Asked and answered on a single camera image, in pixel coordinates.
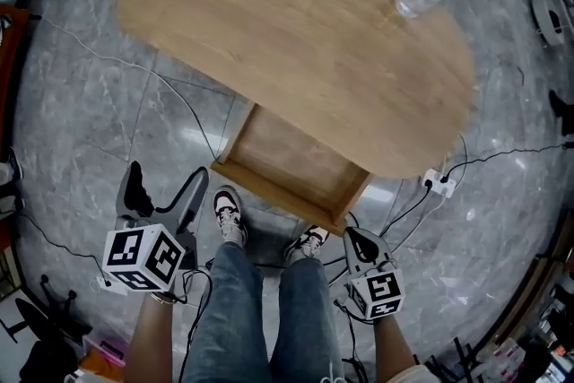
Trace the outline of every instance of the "jeans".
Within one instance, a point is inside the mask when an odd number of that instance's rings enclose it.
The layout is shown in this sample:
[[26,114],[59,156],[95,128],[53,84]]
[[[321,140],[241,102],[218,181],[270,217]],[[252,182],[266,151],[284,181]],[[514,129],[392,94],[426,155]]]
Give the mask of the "jeans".
[[263,337],[263,275],[241,248],[224,243],[213,261],[213,290],[189,349],[183,381],[319,383],[343,376],[325,268],[306,258],[279,288],[279,336],[271,362]]

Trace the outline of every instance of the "gray tile floor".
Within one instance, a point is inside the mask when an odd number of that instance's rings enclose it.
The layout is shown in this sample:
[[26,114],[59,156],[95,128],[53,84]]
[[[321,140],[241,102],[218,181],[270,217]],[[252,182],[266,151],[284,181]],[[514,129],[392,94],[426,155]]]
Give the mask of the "gray tile floor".
[[[104,56],[121,57],[165,75],[196,109],[214,150],[221,149],[245,101],[209,77],[120,31],[116,0],[42,0],[37,10],[76,33]],[[463,133],[471,158],[500,149],[542,147],[561,140],[547,102],[555,89],[574,97],[570,50],[544,49],[535,33],[527,0],[447,0],[476,59],[476,94]],[[196,123],[173,93],[153,75],[91,55],[70,36],[41,22],[22,76],[15,147],[22,158],[22,192],[27,212],[53,240],[78,251],[101,254],[106,232],[114,228],[114,203],[126,165],[142,163],[144,184],[156,205],[165,205],[185,177],[210,162]],[[452,199],[425,220],[406,247],[396,252],[408,296],[398,320],[413,351],[423,359],[441,354],[458,335],[474,343],[497,317],[544,245],[568,191],[568,153],[513,154],[468,167]],[[457,141],[447,165],[464,158]],[[460,178],[461,170],[453,173]],[[192,228],[200,262],[213,257],[221,243],[209,203],[225,180],[212,175],[208,205]],[[254,229],[251,255],[277,263],[281,244],[303,222],[240,191]],[[379,231],[423,193],[417,179],[376,178],[354,212],[362,227]],[[439,203],[425,205],[388,233],[391,244]],[[129,337],[141,296],[97,292],[97,274],[89,260],[75,259],[45,244],[23,219],[17,244],[30,287],[39,293],[46,273],[60,292],[79,293],[76,307],[92,325]],[[332,238],[325,261],[343,254]],[[334,275],[341,265],[331,265]],[[264,321],[271,352],[277,333],[277,273],[265,280]],[[194,286],[197,302],[202,285]],[[336,284],[333,296],[343,293]],[[176,307],[174,349],[177,368],[196,309]],[[346,320],[337,313],[343,355],[350,354]],[[374,343],[367,326],[357,326],[359,355],[373,362]]]

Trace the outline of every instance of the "white sneaker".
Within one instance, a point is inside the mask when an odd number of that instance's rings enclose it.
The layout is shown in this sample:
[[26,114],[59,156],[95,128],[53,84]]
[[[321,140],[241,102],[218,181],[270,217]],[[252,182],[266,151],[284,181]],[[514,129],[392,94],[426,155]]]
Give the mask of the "white sneaker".
[[309,227],[301,236],[285,248],[285,260],[291,265],[302,258],[317,257],[321,252],[321,246],[329,238],[329,232],[317,225]]
[[232,187],[223,186],[215,192],[213,211],[223,239],[243,248],[248,242],[248,230],[241,218],[239,198]]

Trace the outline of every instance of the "wooden table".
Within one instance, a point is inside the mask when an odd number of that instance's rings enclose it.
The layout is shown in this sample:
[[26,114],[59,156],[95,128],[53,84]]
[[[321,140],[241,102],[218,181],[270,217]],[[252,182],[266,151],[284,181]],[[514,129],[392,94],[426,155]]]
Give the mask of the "wooden table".
[[394,0],[118,0],[129,33],[254,104],[212,168],[340,232],[371,174],[438,164],[463,127],[474,65],[442,8]]

